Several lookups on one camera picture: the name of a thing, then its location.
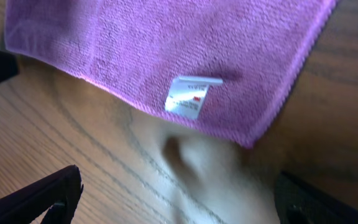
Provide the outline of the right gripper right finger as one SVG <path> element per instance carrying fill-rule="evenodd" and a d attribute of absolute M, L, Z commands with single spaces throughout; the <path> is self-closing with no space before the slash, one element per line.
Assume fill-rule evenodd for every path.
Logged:
<path fill-rule="evenodd" d="M 284 224 L 358 223 L 358 210 L 298 177 L 281 172 L 274 188 L 275 208 Z"/>

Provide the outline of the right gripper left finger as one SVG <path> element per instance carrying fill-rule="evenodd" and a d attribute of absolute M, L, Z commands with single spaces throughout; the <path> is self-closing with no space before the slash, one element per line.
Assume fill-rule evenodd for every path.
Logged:
<path fill-rule="evenodd" d="M 67 166 L 33 184 L 0 198 L 0 223 L 70 224 L 83 192 L 80 170 Z"/>

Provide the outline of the purple microfiber cloth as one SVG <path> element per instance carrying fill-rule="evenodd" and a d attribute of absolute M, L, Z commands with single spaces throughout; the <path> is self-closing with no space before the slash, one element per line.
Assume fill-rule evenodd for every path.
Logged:
<path fill-rule="evenodd" d="M 6 48 L 133 107 L 251 147 L 336 2 L 11 0 Z"/>

